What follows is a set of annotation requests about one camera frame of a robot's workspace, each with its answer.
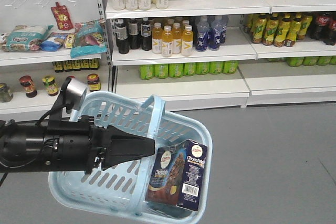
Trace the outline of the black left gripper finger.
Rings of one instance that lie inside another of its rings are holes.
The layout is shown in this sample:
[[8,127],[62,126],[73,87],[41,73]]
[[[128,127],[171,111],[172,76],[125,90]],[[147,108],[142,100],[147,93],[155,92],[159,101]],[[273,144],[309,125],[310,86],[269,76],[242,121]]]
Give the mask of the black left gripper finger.
[[107,128],[109,144],[106,156],[152,156],[155,154],[155,141],[151,138],[133,135],[114,126]]
[[144,156],[106,156],[101,163],[101,170],[107,170],[113,166],[142,158],[144,158]]

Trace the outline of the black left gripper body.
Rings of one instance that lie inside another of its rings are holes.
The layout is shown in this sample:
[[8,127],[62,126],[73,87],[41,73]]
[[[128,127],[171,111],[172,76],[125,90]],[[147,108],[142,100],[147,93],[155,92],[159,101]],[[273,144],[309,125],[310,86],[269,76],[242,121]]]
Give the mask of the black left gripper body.
[[55,141],[51,157],[47,158],[51,162],[47,170],[90,174],[98,166],[106,169],[110,130],[109,127],[95,126],[90,116],[83,116],[78,122],[50,120],[47,134]]

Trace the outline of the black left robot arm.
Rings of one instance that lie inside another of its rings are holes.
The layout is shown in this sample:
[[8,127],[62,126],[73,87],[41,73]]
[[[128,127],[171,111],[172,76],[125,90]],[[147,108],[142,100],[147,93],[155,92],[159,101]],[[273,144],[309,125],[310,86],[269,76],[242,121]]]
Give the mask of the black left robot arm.
[[47,126],[1,121],[1,172],[65,172],[91,174],[151,156],[155,141],[114,126],[95,126],[93,117],[77,122],[49,121]]

